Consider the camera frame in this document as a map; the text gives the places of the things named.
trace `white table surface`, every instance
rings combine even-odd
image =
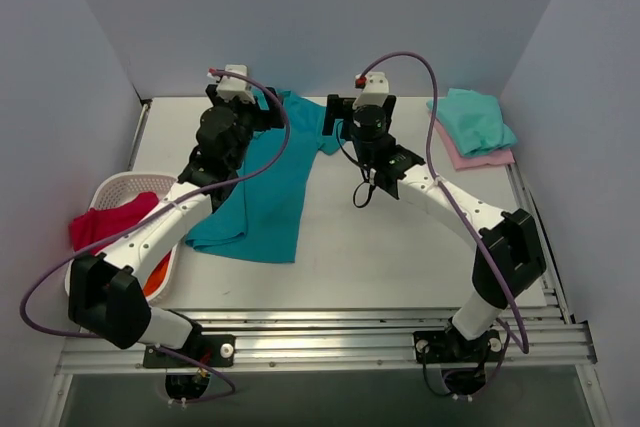
[[[325,98],[310,98],[319,104]],[[391,125],[398,142],[424,156],[426,98],[399,98]],[[153,100],[134,170],[177,175],[186,165],[206,98]],[[438,135],[433,159],[443,176],[486,202],[514,210],[503,167],[455,172]],[[200,254],[182,245],[160,303],[183,309],[393,309],[460,307],[472,291],[474,252],[412,206],[376,191],[351,203],[360,173],[342,155],[318,153],[307,183],[296,262],[265,264]],[[536,282],[518,298],[544,306]]]

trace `folded clothes stack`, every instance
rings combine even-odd
[[[433,101],[427,105],[431,109]],[[511,147],[517,139],[492,95],[449,89],[438,99],[435,128],[456,170],[514,162]]]

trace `metal frame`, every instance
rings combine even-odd
[[[135,161],[149,104],[143,107],[131,153]],[[531,194],[518,168],[508,174],[519,206],[532,213],[542,232]],[[556,266],[543,243],[548,270],[542,279],[547,305],[523,308],[531,352],[509,350],[509,366],[576,366],[586,404],[596,426],[611,425],[593,365],[596,355],[589,328],[574,324],[558,279]],[[455,309],[396,309],[342,311],[204,311],[179,310],[202,323],[205,332],[237,337],[235,364],[229,372],[418,369],[412,333],[440,329]],[[505,312],[505,319],[512,319]],[[158,374],[142,368],[145,347],[119,350],[106,341],[67,339],[61,353],[42,425],[59,425],[73,375]],[[193,369],[171,369],[177,373]]]

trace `white enclosure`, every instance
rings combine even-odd
[[[637,424],[637,0],[0,0],[0,12],[3,425],[40,419],[62,341],[23,326],[18,304],[69,252],[67,224],[97,185],[127,168],[137,93],[202,96],[206,68],[232,62],[300,95],[345,93],[398,49],[432,61],[443,93],[500,96],[614,425]],[[412,62],[384,70],[395,94],[431,94]],[[61,282],[30,311],[69,327]]]

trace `teal t-shirt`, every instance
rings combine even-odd
[[[211,216],[196,225],[186,242],[198,252],[254,262],[294,262],[309,172],[318,150],[333,154],[335,135],[322,136],[325,108],[278,91],[291,122],[289,144],[266,172],[236,185]],[[266,109],[264,94],[255,94]],[[284,129],[257,132],[238,175],[253,172],[278,152]]]

